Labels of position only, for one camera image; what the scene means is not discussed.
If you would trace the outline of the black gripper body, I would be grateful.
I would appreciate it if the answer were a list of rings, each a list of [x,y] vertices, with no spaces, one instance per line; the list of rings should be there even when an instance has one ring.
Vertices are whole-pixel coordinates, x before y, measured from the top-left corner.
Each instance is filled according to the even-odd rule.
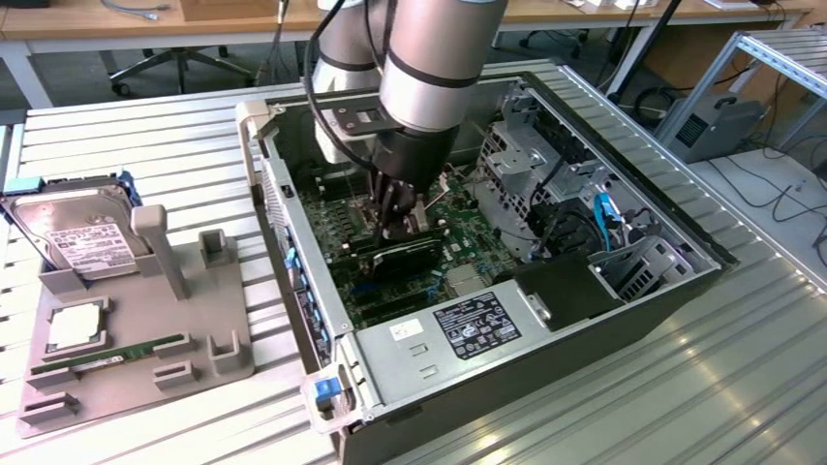
[[[419,132],[403,127],[378,134],[373,155],[375,169],[390,179],[429,190],[442,173],[461,127]]]

